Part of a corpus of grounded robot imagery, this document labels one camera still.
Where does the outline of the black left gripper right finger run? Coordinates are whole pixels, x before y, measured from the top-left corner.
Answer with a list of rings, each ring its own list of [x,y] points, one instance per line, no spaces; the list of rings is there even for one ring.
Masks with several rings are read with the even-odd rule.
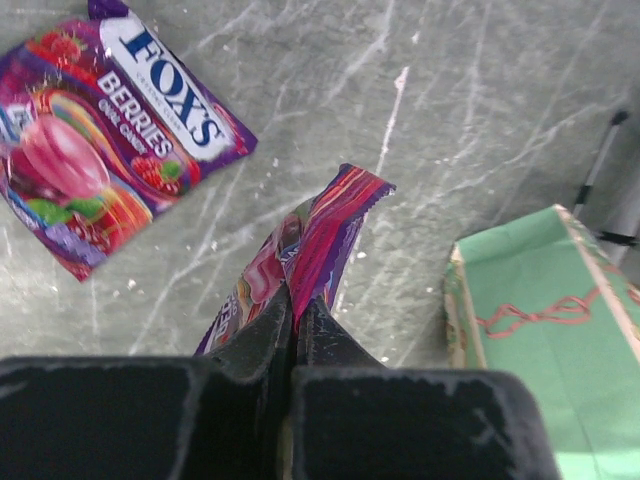
[[[391,369],[314,301],[292,373],[295,479],[556,479],[533,395],[514,375]]]

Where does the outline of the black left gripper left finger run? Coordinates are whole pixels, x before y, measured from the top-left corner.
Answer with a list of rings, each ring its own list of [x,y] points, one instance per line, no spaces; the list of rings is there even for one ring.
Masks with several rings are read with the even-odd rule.
[[[2,477],[274,478],[291,327],[281,288],[206,355],[4,359]]]

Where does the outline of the green patterned paper bag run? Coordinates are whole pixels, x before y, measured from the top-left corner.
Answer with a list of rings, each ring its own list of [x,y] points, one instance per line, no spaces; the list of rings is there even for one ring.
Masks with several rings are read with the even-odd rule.
[[[554,205],[458,240],[444,279],[448,360],[536,398],[565,479],[639,475],[639,291]]]

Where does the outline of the purple Fox's berries candy bag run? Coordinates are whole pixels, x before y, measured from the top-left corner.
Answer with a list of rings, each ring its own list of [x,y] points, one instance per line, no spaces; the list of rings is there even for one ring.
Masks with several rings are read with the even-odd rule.
[[[254,134],[121,1],[1,58],[1,193],[79,280]]]

